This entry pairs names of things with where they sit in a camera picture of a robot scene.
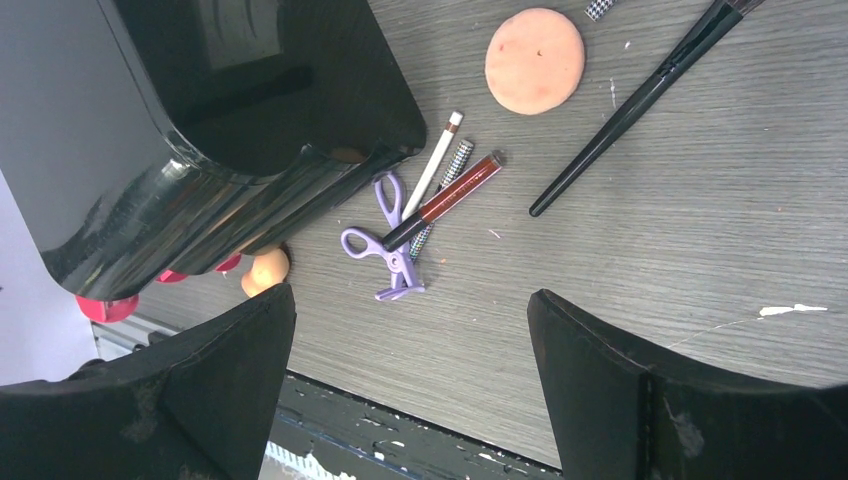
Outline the black drawer organizer cabinet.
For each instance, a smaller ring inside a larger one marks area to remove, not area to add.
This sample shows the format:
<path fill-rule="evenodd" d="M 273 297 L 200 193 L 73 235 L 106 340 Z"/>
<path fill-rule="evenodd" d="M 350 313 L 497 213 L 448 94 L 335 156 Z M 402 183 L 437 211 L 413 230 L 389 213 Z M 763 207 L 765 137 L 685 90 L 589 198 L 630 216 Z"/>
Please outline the black drawer organizer cabinet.
<path fill-rule="evenodd" d="M 75 295 L 273 248 L 426 137 L 365 1 L 1 5 L 1 171 Z"/>

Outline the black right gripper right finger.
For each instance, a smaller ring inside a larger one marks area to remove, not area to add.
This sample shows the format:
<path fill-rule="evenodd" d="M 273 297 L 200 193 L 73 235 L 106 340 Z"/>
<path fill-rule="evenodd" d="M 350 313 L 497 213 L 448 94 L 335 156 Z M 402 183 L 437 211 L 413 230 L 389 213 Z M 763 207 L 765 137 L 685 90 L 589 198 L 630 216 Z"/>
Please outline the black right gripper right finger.
<path fill-rule="evenodd" d="M 847 388 L 709 365 L 535 292 L 529 333 L 566 479 L 843 479 Z"/>

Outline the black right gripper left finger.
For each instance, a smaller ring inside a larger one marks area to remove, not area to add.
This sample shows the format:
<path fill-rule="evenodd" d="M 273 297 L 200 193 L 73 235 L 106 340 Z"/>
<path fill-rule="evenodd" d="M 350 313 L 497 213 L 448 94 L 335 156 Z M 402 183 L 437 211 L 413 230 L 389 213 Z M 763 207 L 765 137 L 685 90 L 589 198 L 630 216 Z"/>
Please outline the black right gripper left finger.
<path fill-rule="evenodd" d="M 65 380 L 1 390 L 5 479 L 255 479 L 296 324 L 287 284 Z"/>

